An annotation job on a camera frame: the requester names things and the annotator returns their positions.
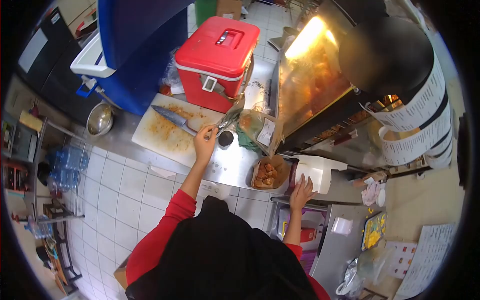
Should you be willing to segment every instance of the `baking tray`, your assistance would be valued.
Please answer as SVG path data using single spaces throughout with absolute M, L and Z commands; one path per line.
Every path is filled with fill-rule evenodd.
M 365 222 L 365 227 L 363 229 L 363 239 L 361 242 L 361 250 L 365 251 L 367 249 L 375 247 L 378 242 L 384 237 L 385 228 L 387 224 L 387 213 L 379 213 L 370 217 L 367 222 Z M 379 238 L 371 247 L 367 248 L 365 242 L 368 238 L 372 236 L 372 233 L 379 233 Z

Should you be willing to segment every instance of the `blue water cooler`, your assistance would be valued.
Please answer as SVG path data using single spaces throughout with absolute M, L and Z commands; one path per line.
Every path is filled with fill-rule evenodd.
M 88 86 L 85 91 L 83 84 L 77 93 L 103 90 L 121 109 L 143 115 L 158 93 L 170 52 L 187 40 L 192 0 L 97 3 L 99 33 L 70 65 Z

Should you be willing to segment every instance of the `person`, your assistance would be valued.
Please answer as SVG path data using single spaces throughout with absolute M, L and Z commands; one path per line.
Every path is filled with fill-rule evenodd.
M 283 243 L 231 213 L 226 202 L 205 198 L 194 217 L 195 198 L 210 162 L 218 129 L 193 139 L 196 161 L 158 225 L 127 262 L 129 299 L 330 299 L 299 260 L 301 209 L 315 196 L 302 175 L 290 197 Z

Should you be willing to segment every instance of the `white cutting board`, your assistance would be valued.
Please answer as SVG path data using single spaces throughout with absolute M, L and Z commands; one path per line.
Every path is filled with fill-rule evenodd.
M 188 126 L 196 131 L 205 125 L 217 123 L 224 116 L 220 112 L 162 94 L 157 94 L 151 105 L 178 113 L 186 118 Z M 190 168 L 196 159 L 193 136 L 160 116 L 151 107 L 148 107 L 140 120 L 132 142 Z

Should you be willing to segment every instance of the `warm light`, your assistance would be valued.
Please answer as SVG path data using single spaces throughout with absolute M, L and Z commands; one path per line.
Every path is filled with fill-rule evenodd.
M 319 17 L 313 17 L 285 52 L 285 57 L 291 60 L 305 54 L 322 33 L 324 27 L 325 25 Z
M 335 38 L 332 34 L 332 32 L 330 30 L 327 30 L 327 32 L 325 33 L 325 35 L 327 36 L 327 38 L 330 40 L 330 42 L 332 42 L 335 46 L 336 46 L 336 41 L 335 41 Z

